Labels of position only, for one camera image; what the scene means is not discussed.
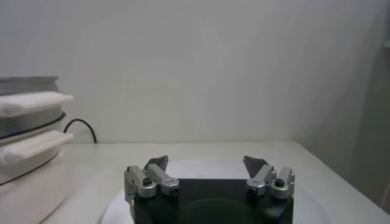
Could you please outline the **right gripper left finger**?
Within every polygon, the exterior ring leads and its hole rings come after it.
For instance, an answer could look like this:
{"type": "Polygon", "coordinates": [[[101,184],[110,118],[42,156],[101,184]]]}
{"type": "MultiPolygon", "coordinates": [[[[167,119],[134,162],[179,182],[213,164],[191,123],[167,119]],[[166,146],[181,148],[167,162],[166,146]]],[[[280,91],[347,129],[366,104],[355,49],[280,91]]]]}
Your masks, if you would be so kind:
{"type": "Polygon", "coordinates": [[[168,155],[151,158],[141,168],[139,166],[128,166],[124,171],[124,195],[125,201],[129,204],[131,214],[135,213],[134,198],[152,198],[157,194],[157,188],[163,195],[176,197],[180,192],[179,180],[166,173],[168,166],[168,155]]]}

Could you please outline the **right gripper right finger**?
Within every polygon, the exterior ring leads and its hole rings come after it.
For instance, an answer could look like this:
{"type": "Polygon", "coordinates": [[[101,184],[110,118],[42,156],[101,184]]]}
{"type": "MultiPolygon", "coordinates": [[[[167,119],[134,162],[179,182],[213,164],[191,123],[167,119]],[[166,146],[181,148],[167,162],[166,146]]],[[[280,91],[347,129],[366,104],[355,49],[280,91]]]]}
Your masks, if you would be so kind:
{"type": "Polygon", "coordinates": [[[293,198],[295,191],[295,173],[289,167],[282,167],[277,173],[274,166],[264,159],[244,156],[243,163],[249,174],[246,181],[247,194],[260,197],[267,192],[272,198],[286,200],[293,198]]]}

